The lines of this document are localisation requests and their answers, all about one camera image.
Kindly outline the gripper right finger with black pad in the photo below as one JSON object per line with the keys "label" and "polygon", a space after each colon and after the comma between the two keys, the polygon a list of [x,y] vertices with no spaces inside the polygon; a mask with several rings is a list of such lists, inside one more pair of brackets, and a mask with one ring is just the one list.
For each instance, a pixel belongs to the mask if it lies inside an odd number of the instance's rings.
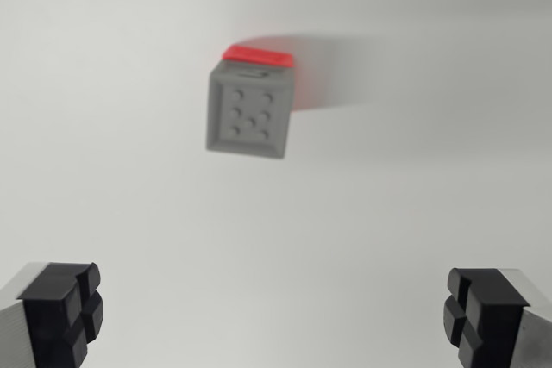
{"label": "gripper right finger with black pad", "polygon": [[551,366],[551,300],[519,269],[453,268],[443,325],[464,367]]}

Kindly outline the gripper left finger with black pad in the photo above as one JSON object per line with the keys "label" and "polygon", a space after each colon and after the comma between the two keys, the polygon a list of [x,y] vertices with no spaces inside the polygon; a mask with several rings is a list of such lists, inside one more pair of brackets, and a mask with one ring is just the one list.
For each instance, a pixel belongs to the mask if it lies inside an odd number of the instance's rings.
{"label": "gripper left finger with black pad", "polygon": [[80,367],[104,318],[94,263],[31,262],[1,288],[1,366]]}

